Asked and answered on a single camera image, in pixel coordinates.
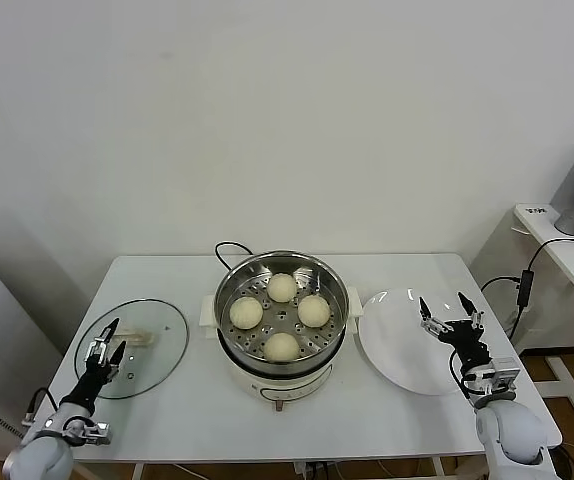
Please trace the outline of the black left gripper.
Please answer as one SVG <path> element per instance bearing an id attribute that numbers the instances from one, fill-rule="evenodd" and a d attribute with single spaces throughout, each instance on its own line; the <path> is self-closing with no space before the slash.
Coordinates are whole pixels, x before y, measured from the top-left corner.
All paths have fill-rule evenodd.
<path id="1" fill-rule="evenodd" d="M 95 412 L 95 401 L 104 385 L 110 383 L 119 371 L 123 359 L 126 342 L 122 341 L 109 359 L 109 363 L 99 364 L 106 359 L 106 351 L 119 324 L 115 318 L 89 345 L 85 360 L 86 370 L 73 390 L 64 396 L 60 405 L 73 404 L 82 407 L 90 415 Z"/>

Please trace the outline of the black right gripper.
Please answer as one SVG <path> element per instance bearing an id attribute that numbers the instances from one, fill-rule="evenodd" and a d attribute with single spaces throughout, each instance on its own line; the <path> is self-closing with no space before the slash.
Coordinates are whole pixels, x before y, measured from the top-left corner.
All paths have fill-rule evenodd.
<path id="1" fill-rule="evenodd" d="M 491 362 L 491 356 L 487 345 L 481 341 L 484 333 L 483 313 L 462 292 L 458 293 L 458 298 L 470 320 L 448 321 L 445 325 L 431 314 L 423 297 L 420 297 L 421 327 L 455 349 L 462 369 L 487 365 Z"/>

